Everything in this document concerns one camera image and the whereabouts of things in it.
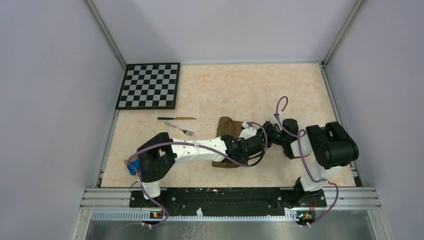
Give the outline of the silver metal fork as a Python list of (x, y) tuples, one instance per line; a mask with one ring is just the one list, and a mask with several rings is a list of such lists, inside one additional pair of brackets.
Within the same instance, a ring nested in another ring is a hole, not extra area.
[(194, 135), (194, 132), (192, 132), (190, 130), (182, 129), (182, 128), (180, 128), (180, 127), (178, 127), (178, 126), (176, 126), (176, 125), (174, 125), (170, 122), (165, 121), (164, 124), (168, 127), (171, 127), (171, 128), (174, 128), (174, 129), (181, 131), (182, 133), (184, 133), (187, 136), (193, 136)]

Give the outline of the brown cloth napkin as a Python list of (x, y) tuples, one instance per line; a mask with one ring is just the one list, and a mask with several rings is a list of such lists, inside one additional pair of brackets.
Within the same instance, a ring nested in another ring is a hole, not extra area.
[[(227, 144), (231, 140), (236, 140), (242, 131), (242, 121), (233, 120), (228, 116), (220, 117), (216, 130), (216, 136), (223, 138), (224, 143)], [(212, 167), (214, 168), (238, 168), (240, 165), (224, 158), (221, 162), (212, 161)]]

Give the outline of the aluminium frame rail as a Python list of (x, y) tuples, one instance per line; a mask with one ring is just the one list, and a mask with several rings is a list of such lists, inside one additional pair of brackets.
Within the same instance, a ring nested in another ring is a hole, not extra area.
[(88, 188), (85, 190), (80, 208), (92, 211), (94, 220), (122, 220), (158, 222), (168, 221), (299, 221), (307, 212), (314, 214), (327, 209), (354, 211), (378, 209), (381, 204), (372, 187), (325, 187), (323, 192), (326, 207), (286, 209), (282, 216), (204, 216), (200, 209), (192, 216), (170, 216), (164, 206), (152, 208), (131, 208), (129, 188)]

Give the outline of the black white checkerboard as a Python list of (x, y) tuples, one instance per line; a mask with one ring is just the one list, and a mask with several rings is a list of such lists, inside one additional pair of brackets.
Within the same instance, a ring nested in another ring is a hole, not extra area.
[(136, 63), (125, 69), (117, 110), (172, 110), (176, 107), (181, 64)]

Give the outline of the blue toy car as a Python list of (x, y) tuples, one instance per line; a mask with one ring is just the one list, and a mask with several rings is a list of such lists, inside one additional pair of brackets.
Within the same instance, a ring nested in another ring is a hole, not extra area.
[(131, 161), (126, 166), (127, 166), (129, 173), (132, 176), (135, 176), (135, 175), (137, 175), (137, 173), (140, 172), (140, 165), (139, 165), (139, 162), (137, 160)]

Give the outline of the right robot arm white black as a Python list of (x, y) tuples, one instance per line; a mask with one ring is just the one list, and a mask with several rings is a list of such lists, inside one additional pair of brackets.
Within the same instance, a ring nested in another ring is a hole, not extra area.
[(337, 121), (324, 127), (308, 126), (306, 133), (299, 130), (298, 122), (287, 118), (274, 124), (266, 121), (257, 134), (267, 147), (281, 146), (289, 159), (315, 157), (293, 189), (282, 194), (280, 203), (289, 209), (312, 205), (325, 207), (324, 185), (338, 170), (358, 159), (358, 146)]

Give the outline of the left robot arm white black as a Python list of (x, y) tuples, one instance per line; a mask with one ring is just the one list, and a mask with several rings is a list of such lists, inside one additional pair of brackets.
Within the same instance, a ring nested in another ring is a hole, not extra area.
[(136, 151), (143, 186), (141, 200), (149, 207), (160, 202), (160, 180), (175, 164), (227, 160), (240, 167), (250, 167), (248, 161), (262, 156), (266, 149), (263, 140), (256, 135), (247, 139), (226, 134), (207, 140), (180, 140), (160, 132)]

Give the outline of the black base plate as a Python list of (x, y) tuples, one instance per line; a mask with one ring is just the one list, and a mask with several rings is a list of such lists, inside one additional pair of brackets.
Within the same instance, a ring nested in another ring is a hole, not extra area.
[(286, 209), (325, 208), (323, 190), (303, 192), (291, 187), (169, 187), (153, 201), (141, 190), (133, 190), (129, 207), (163, 206), (172, 217), (193, 216), (201, 210), (206, 217), (283, 216)]

